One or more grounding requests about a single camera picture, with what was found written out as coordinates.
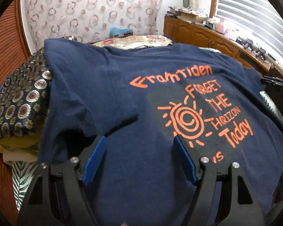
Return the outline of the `black spare gripper on cabinet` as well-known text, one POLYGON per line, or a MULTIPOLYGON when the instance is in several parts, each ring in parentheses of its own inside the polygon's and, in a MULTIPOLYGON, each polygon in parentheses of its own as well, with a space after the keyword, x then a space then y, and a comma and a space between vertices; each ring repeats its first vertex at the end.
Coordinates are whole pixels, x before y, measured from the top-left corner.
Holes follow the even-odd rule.
POLYGON ((238 38, 236 38, 236 43, 242 45, 245 50, 247 50, 248 48, 251 51, 254 50, 253 41, 251 39, 248 39, 248 38, 244 39, 244 38, 239 36, 238 38))

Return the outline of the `brown louvered wardrobe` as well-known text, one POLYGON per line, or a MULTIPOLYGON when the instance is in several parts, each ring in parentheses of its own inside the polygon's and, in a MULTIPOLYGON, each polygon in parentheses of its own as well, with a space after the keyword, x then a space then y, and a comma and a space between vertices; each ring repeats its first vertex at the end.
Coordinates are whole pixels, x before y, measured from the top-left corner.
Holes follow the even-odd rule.
MULTIPOLYGON (((29 56, 21 22, 20 0, 13 0, 0 17, 0 86, 29 56)), ((16 225, 18 211, 13 193, 12 168, 4 163, 1 154, 0 214, 5 223, 16 225)))

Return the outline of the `palm leaf print towel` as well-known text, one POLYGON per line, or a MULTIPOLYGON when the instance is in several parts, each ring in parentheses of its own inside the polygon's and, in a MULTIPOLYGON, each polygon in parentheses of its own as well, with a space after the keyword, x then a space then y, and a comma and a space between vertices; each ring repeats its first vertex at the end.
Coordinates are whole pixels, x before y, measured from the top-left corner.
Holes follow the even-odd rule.
POLYGON ((37 162, 12 162, 13 193, 17 211, 20 212, 25 194, 34 176, 37 162))

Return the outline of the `pink circle pattern curtain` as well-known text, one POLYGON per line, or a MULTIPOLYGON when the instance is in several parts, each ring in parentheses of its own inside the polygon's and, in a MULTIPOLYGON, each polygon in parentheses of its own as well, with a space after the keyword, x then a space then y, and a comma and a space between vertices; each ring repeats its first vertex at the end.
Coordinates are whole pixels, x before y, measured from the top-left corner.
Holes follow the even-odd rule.
POLYGON ((20 0, 23 25, 31 50, 50 38, 75 36, 96 42, 113 28, 134 35, 157 34, 156 18, 161 0, 20 0))

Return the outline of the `pink bottle on cabinet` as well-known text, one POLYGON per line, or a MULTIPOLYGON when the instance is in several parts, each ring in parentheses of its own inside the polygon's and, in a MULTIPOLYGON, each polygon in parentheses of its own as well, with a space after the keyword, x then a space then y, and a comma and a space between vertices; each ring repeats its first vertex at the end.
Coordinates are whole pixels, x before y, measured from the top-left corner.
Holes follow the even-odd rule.
POLYGON ((216 31, 218 33, 224 34, 226 31, 226 23, 225 23, 225 19, 221 18, 219 23, 216 24, 216 31))

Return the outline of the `yellow plush toy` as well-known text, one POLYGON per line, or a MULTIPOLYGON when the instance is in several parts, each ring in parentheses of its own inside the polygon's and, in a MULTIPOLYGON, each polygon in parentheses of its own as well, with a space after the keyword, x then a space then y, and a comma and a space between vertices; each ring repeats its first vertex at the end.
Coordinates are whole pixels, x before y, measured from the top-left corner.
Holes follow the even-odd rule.
POLYGON ((29 133, 23 136, 0 136, 0 153, 4 150, 12 152, 28 152, 36 154, 39 151, 41 132, 29 133))

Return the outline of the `zebra window blind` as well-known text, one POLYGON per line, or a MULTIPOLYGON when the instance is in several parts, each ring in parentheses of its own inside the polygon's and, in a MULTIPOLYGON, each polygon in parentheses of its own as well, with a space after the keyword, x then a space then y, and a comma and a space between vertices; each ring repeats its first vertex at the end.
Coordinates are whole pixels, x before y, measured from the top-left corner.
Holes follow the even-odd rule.
POLYGON ((217 0, 216 16, 249 29, 283 57, 283 19, 268 0, 217 0))

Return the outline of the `wooden side cabinet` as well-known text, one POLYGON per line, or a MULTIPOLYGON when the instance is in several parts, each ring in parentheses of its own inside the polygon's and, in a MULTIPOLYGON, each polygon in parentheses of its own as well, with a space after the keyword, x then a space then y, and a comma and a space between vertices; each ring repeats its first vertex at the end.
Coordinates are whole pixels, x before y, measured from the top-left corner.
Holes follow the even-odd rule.
POLYGON ((174 42, 217 49, 236 59, 244 67, 255 69, 261 76, 267 75, 283 79, 283 70, 277 66, 275 61, 272 59, 263 61, 257 58, 254 52, 244 49, 242 45, 206 27, 165 16, 164 35, 174 42))

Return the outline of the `dark patterned folded garment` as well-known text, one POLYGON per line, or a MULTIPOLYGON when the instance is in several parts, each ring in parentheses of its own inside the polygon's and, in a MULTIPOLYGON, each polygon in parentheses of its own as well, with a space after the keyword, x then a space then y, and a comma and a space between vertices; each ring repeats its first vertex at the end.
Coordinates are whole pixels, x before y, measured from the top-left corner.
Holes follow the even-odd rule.
POLYGON ((16 68, 0 87, 0 139, 36 136, 49 114, 53 73, 44 48, 16 68))

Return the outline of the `blue item on box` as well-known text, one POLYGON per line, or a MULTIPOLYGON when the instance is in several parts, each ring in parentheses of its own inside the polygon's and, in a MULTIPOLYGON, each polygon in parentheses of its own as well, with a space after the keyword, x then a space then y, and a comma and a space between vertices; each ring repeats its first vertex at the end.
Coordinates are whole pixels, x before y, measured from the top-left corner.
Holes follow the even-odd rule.
POLYGON ((133 32, 128 28, 120 29, 117 27, 112 27, 109 31, 110 38, 123 38, 123 37, 132 36, 132 35, 133 35, 133 32))

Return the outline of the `cardboard box on cabinet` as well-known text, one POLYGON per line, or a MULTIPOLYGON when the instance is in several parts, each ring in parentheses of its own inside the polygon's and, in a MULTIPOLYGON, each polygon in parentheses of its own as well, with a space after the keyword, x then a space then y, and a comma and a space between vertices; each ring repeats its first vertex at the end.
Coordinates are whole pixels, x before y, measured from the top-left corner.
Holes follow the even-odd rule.
POLYGON ((180 15, 177 18, 182 21, 189 22, 189 23, 202 24, 206 19, 206 15, 202 15, 200 13, 194 13, 194 12, 181 11, 180 15))

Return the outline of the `floral bed blanket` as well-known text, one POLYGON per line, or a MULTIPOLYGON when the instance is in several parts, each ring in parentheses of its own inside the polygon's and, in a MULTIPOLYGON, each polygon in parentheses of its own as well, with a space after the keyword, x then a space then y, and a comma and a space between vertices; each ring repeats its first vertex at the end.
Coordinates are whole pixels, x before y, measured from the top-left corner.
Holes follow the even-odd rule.
POLYGON ((172 45, 172 40, 161 35, 128 36, 110 38, 93 43, 95 47, 114 47, 122 50, 132 50, 146 47, 166 47, 172 45))

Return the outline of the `navy printed t-shirt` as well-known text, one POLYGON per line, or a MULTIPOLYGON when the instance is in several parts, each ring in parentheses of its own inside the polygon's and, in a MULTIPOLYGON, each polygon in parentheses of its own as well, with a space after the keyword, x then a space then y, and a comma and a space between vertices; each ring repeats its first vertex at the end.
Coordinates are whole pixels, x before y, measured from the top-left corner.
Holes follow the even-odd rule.
POLYGON ((49 117, 39 161, 59 164, 90 137, 107 146, 86 189, 100 225, 180 225, 195 193, 176 158, 181 135, 217 167, 238 162, 264 213, 283 171, 283 121, 259 74, 192 45, 120 50, 47 39, 49 117))

